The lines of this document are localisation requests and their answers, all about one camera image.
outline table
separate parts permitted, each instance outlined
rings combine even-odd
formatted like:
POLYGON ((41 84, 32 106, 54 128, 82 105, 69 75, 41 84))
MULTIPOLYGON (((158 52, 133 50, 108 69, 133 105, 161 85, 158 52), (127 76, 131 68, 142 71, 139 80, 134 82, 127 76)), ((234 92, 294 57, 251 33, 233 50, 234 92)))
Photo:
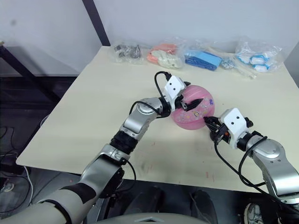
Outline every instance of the table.
MULTIPOLYGON (((81 174, 116 134, 132 103, 158 96, 154 74, 168 69, 148 62, 113 63, 108 50, 102 47, 84 68, 17 164, 81 174)), ((221 68, 209 71, 187 65, 170 72, 209 90, 214 97, 215 116, 238 107, 254 122, 251 130, 279 141, 288 160, 299 170, 299 89, 285 66, 273 74, 260 74, 255 80, 221 68)), ((233 166, 238 166, 241 150, 233 150, 224 142, 218 148, 233 166)), ((187 131, 171 118, 155 120, 131 155, 138 180, 254 192, 217 157, 206 127, 187 131)), ((124 177, 132 179, 130 167, 124 170, 124 177)), ((253 183, 262 181, 262 173, 252 159, 247 159, 243 171, 253 183)))

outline dark floor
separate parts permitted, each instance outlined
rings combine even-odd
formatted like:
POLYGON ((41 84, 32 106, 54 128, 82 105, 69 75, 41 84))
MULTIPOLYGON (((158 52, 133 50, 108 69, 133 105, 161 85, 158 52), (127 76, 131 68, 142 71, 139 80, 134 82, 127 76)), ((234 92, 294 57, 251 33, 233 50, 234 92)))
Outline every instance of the dark floor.
MULTIPOLYGON (((60 97, 63 96, 65 91, 74 81, 74 78, 72 77, 45 77, 39 79, 60 97)), ((23 78, 1 78, 0 81, 1 103, 49 103, 39 91, 35 90, 34 87, 23 78)), ((5 157, 3 155, 13 149, 14 152, 20 153, 27 144, 28 139, 30 139, 32 134, 38 130, 41 120, 48 115, 50 111, 51 109, 8 109, 7 105, 6 108, 1 108, 0 162, 2 164, 14 164, 15 154, 8 154, 5 157)), ((1 191, 0 193, 0 218, 8 217, 26 208, 29 204, 28 200, 30 196, 30 192, 27 195, 28 184, 25 180, 25 173, 21 175, 13 175, 13 177, 7 177, 4 174, 11 174, 2 173, 1 176, 8 178, 7 183, 13 183, 14 188, 9 192, 1 191), (25 202, 18 209, 11 212, 3 212, 20 205, 23 200, 25 200, 25 202)), ((77 175, 36 168, 31 169, 30 178, 34 185, 33 202, 37 202, 39 199, 42 199, 62 186, 76 183, 79 180, 79 176, 77 175)), ((130 183, 131 181, 125 180, 123 185, 128 185, 130 183)), ((129 192, 130 197, 133 198, 150 186, 158 186, 165 193, 160 212, 173 212, 185 215, 190 215, 190 194, 198 189, 204 190, 210 195, 215 205, 219 224, 239 224, 243 208, 248 200, 255 197, 260 198, 259 194, 253 193, 140 181, 138 181, 135 187, 129 192)), ((94 223, 97 220, 102 202, 103 200, 99 199, 91 209, 87 217, 87 223, 94 223)))

